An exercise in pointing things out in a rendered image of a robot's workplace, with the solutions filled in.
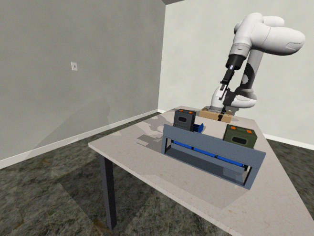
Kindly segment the grey metal shelf rack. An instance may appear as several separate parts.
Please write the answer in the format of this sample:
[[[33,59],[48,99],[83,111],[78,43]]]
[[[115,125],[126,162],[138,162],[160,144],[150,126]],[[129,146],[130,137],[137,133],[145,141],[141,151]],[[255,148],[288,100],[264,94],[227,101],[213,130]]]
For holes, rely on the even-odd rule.
[[[171,147],[167,150],[167,139]],[[189,149],[174,141],[215,154],[215,157]],[[223,139],[164,124],[161,153],[180,162],[250,190],[266,152],[223,141]],[[217,159],[217,156],[242,163],[242,167]],[[243,182],[243,171],[249,172]]]

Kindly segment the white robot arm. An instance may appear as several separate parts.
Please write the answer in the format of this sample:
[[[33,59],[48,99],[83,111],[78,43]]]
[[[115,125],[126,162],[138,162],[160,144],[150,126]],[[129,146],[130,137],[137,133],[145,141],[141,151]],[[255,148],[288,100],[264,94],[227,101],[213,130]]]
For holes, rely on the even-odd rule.
[[[286,56],[299,51],[305,43],[305,35],[300,31],[286,28],[284,19],[277,16],[262,16],[251,13],[238,22],[234,28],[233,44],[229,53],[246,60],[249,57],[242,76],[240,86],[234,92],[227,87],[223,99],[217,100],[215,90],[208,111],[226,114],[226,106],[250,108],[256,104],[257,97],[253,94],[252,85],[264,53]]]

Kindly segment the dark green case with handle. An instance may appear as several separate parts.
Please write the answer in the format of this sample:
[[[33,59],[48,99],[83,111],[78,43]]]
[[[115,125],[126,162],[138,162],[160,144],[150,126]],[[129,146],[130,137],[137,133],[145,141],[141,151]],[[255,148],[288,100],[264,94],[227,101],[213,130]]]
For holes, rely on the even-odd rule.
[[[252,129],[227,124],[223,140],[253,149],[257,138]]]

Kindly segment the black case with orange latches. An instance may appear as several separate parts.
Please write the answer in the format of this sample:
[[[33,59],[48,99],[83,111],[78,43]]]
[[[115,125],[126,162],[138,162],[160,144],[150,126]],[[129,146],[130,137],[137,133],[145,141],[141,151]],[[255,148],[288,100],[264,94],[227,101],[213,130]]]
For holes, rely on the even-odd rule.
[[[196,112],[179,109],[175,111],[173,126],[193,132]]]

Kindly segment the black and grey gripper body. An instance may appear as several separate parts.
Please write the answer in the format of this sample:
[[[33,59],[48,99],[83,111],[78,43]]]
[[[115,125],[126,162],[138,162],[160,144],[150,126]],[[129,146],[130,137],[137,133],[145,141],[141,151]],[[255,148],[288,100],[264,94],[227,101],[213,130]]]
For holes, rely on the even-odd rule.
[[[229,68],[229,65],[234,65],[235,66],[234,70],[240,70],[240,68],[243,64],[243,61],[244,61],[243,57],[238,56],[238,55],[231,55],[231,56],[229,56],[225,67]]]

